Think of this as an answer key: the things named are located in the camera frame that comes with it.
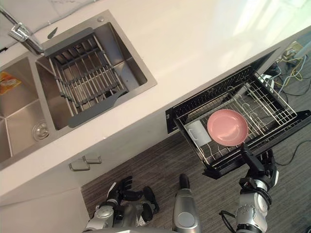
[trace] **wooden floor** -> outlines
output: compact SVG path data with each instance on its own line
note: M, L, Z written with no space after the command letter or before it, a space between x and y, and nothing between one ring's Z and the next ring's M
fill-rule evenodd
M311 56L302 71L304 78L311 78ZM310 80L292 81L284 90L303 93ZM311 90L307 94L288 96L289 104L296 110L311 109ZM274 147L276 160L288 161L297 144L311 140L311 124ZM273 199L267 216L268 233L303 233L311 225L311 143L305 143L297 151L293 162L279 166L278 184L270 194ZM82 194L89 214L95 205L105 200L114 181L133 175L133 190L149 185L155 192L160 212L150 226L170 229L174 197L178 190L178 176L185 173L190 179L191 189L198 207L203 232L229 232L218 213L221 210L235 212L240 187L238 181L245 176L247 166L213 180L203 176L202 164L192 152L180 133L149 148L136 157L121 164L108 173L82 187Z

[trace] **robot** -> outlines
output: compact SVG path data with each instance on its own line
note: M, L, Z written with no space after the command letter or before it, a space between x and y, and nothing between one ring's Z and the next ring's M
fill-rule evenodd
M228 229L233 233L265 233L267 222L265 217L272 204L268 191L276 185L278 171L272 150L261 156L254 156L244 143L241 145L241 155L248 164L249 170L241 178L239 206L235 215L226 211L219 214ZM84 232L94 233L201 233L200 219L190 189L188 177L179 177L180 189L175 198L173 211L173 231L155 228L142 228L153 219L159 211L152 189L148 186L142 191L131 191L132 177L127 177L119 183L114 183L107 200L96 207L93 218L88 222ZM121 205L122 200L129 201ZM229 224L225 215L236 219L236 230Z

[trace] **dishwasher drawer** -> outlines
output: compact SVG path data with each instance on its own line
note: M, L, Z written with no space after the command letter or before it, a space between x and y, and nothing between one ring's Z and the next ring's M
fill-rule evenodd
M245 143L259 156L311 123L309 110L295 112L251 67L245 67L166 111L168 133L179 129L202 161L204 175L218 179L242 166L240 147L210 141L198 146L186 126L201 121L220 109L239 112L247 121Z

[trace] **plate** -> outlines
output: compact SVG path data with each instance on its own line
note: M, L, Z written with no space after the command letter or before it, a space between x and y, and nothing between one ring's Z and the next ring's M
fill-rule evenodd
M230 109L221 109L209 117L207 131L215 142L233 147L246 139L248 126L240 113Z

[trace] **white cup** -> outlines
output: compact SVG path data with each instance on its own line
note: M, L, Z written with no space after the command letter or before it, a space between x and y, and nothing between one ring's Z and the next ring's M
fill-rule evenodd
M199 147L205 145L211 141L207 130L202 125L201 121L197 120L189 125L186 125L187 132L191 139L198 145Z

